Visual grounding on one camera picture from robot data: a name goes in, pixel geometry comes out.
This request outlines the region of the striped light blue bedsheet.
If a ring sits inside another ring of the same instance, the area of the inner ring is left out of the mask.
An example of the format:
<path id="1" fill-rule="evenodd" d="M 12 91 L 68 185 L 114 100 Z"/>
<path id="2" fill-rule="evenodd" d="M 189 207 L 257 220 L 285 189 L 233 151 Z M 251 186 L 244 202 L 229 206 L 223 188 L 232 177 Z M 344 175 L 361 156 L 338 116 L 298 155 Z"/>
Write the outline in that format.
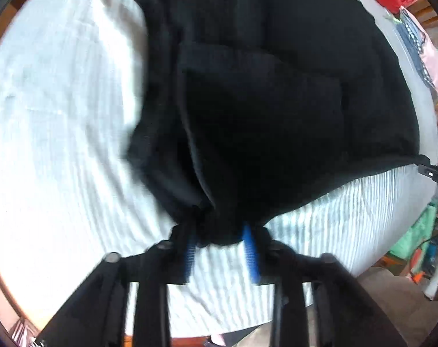
<path id="1" fill-rule="evenodd" d="M 359 0 L 396 52 L 438 161 L 430 90 L 389 13 Z M 0 276 L 43 328 L 104 255 L 139 254 L 174 226 L 123 159 L 142 91 L 145 26 L 132 0 L 28 0 L 0 42 Z M 272 236 L 355 276 L 419 218 L 436 184 L 416 166 L 358 179 L 273 219 Z M 242 244 L 196 251 L 187 286 L 169 289 L 173 337 L 270 321 L 273 289 L 254 286 Z"/>

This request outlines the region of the black garment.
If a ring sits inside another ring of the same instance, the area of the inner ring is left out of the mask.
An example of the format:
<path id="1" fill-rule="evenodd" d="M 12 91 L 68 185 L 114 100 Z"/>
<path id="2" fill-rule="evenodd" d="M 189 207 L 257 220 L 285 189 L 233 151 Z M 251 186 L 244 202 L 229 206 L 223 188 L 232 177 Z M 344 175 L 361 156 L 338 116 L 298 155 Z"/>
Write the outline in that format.
<path id="1" fill-rule="evenodd" d="M 397 55 L 358 0 L 134 0 L 148 65 L 127 159 L 202 246 L 419 156 Z"/>

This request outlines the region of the pink and blue folded cloth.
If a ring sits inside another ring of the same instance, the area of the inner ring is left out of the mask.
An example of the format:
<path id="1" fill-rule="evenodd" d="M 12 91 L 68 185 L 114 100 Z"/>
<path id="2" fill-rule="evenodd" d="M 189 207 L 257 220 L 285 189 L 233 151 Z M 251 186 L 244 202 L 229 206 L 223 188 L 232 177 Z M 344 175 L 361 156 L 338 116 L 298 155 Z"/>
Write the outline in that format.
<path id="1" fill-rule="evenodd" d="M 399 7 L 398 18 L 387 18 L 402 39 L 421 80 L 438 98 L 438 50 L 419 21 L 404 6 Z"/>

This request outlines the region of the green plastic bag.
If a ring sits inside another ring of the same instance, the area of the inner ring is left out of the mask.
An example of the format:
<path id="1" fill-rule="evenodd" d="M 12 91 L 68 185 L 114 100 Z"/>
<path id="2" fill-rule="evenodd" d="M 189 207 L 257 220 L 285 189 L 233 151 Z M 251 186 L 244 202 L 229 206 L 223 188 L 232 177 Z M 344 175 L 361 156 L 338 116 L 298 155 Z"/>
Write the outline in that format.
<path id="1" fill-rule="evenodd" d="M 438 204 L 436 202 L 427 205 L 418 220 L 392 246 L 389 253 L 399 259 L 410 259 L 419 245 L 431 237 L 435 227 L 437 210 Z"/>

